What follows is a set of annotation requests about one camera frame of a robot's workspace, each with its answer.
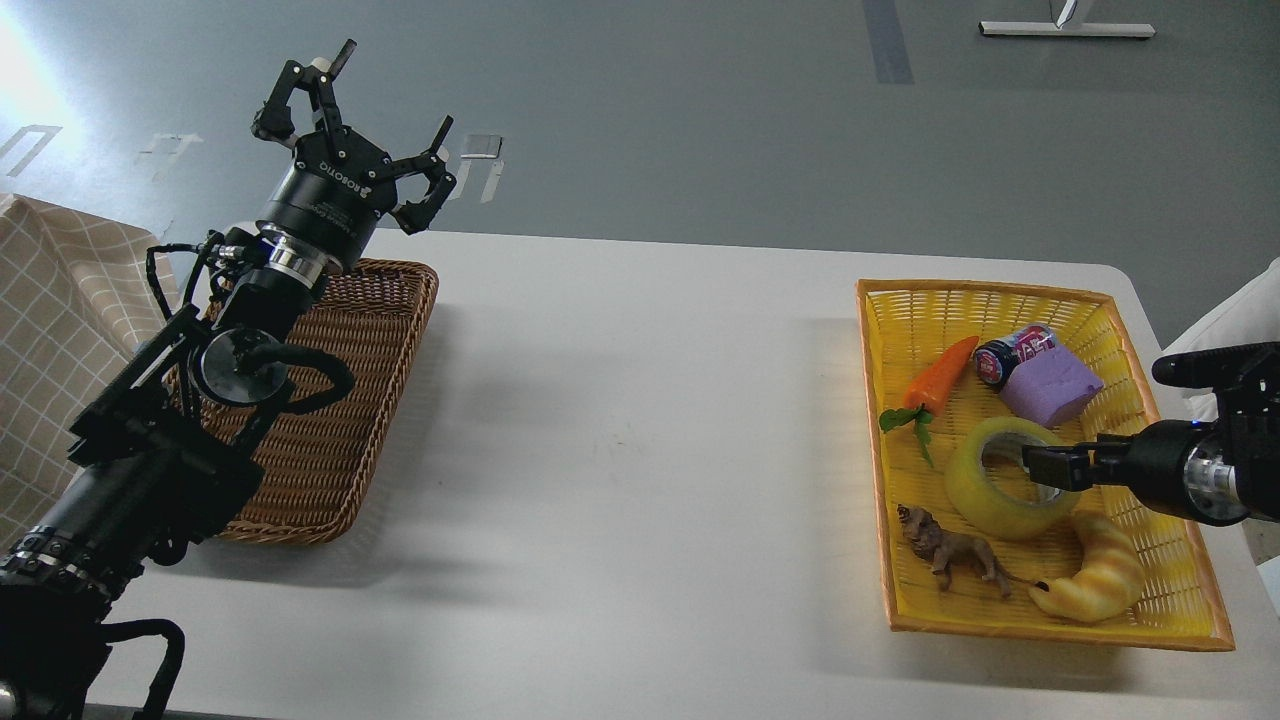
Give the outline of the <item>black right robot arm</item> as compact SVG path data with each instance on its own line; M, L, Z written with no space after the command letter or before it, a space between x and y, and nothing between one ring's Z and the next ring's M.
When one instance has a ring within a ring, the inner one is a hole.
M1208 527L1276 521L1277 342L1170 354L1151 373L1162 386L1211 389L1216 419L1161 420L1074 446L1027 445L1030 480L1071 492L1119 486L1156 512Z

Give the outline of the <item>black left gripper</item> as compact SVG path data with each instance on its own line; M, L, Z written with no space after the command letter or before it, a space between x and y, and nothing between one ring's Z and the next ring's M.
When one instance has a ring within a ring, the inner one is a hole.
M390 215L406 234L426 231L457 186L440 155L452 115L444 115L428 147L411 158L393 159L344 129L333 86L357 46L348 38L332 60L287 61L250 126L255 138L293 149L292 165L256 227L310 245L343 272L364 255L380 215ZM297 132L291 108L297 92L308 97L314 133ZM422 197L398 200L397 182L416 176L426 182Z

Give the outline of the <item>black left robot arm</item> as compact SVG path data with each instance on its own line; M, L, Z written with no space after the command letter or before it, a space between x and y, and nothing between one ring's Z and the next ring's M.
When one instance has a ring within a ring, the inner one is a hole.
M291 150L252 231L147 249L163 324L70 424L79 477L3 552L3 716L79 719L115 644L165 650L137 719L164 716L186 655L166 619L110 623L146 562L228 533L329 539L367 492L438 291L420 263L365 258L378 224L425 231L457 177L344 123L356 50L287 61L251 126Z

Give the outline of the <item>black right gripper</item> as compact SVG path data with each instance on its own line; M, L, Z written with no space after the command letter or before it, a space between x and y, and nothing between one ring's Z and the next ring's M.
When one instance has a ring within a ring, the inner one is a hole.
M1062 492L1084 492L1094 483L1126 487L1146 507L1192 521L1210 515L1185 480L1188 459L1211 434L1199 421L1161 420L1133 436L1100 433L1092 451L1100 477L1092 479L1091 451L1078 446L1024 446L1029 479Z

